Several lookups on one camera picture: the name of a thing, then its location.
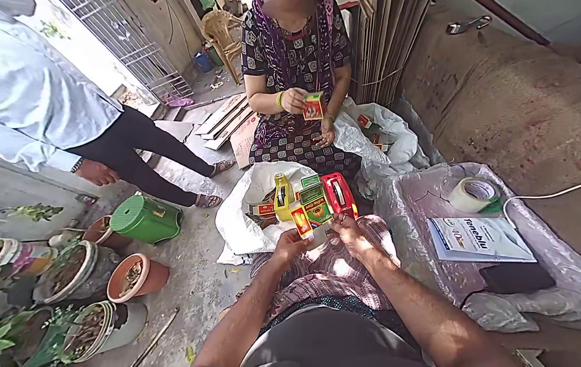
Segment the wrist watch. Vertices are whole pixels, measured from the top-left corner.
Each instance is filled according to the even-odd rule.
[[[82,165],[82,161],[84,161],[84,158],[80,157],[78,159],[77,162],[75,162],[73,168],[70,169],[70,173],[75,173],[78,171],[78,169],[80,169],[80,166]]]

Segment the black patterned dress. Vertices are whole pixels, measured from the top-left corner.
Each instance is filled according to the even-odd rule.
[[[293,35],[306,34],[296,40],[284,39],[288,55],[291,82],[294,87],[302,88],[309,93],[316,90],[318,78],[318,27],[313,17],[305,29]],[[275,80],[278,76],[268,67],[266,49],[262,45],[260,32],[262,27],[256,23],[252,10],[248,11],[243,24],[242,67],[245,75],[266,75],[268,93],[283,90]],[[349,38],[337,5],[334,8],[334,20],[331,34],[332,61],[335,68],[349,64],[351,51]],[[321,134],[320,121],[304,121],[302,115],[288,112],[274,115],[260,115],[260,122],[254,135],[254,143],[249,155],[249,162],[291,161],[311,167],[319,174],[340,172],[346,177],[353,175],[360,168],[360,157],[344,152],[331,145],[316,146],[313,138]]]

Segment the hand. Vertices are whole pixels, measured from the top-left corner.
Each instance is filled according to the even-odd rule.
[[[321,124],[322,134],[315,137],[313,141],[317,141],[315,145],[319,147],[330,146],[335,140],[335,127],[333,118],[325,117]]]
[[[343,213],[334,213],[334,220],[329,224],[333,230],[338,232],[349,254],[361,260],[361,257],[375,247],[363,236],[363,231],[358,226],[356,220]]]
[[[272,254],[274,259],[282,261],[284,264],[289,264],[299,254],[306,251],[306,247],[311,244],[312,240],[303,240],[300,237],[297,229],[290,229],[281,234],[277,242],[275,253]]]
[[[90,159],[84,159],[75,174],[97,186],[115,184],[121,179],[111,168]]]
[[[301,115],[304,111],[304,96],[307,91],[302,88],[289,88],[281,96],[281,106],[287,112],[295,115]]]

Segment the purple scarf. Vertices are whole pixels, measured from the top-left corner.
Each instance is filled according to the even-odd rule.
[[[262,27],[260,33],[266,51],[268,66],[274,73],[274,80],[280,90],[291,88],[290,66],[288,54],[284,46],[283,36],[274,20],[261,11],[263,0],[253,1],[254,20]],[[327,102],[334,92],[334,66],[331,60],[331,25],[334,21],[334,0],[315,0],[319,49],[318,52],[318,86],[316,91],[323,91]]]

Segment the black trousers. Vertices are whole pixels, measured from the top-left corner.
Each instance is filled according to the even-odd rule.
[[[156,127],[146,115],[129,106],[123,108],[124,112],[97,139],[66,151],[105,164],[116,171],[121,179],[149,195],[182,206],[195,204],[196,194],[184,191],[159,176],[136,154],[134,148],[172,159],[204,177],[211,176],[213,166],[193,154],[177,138]]]

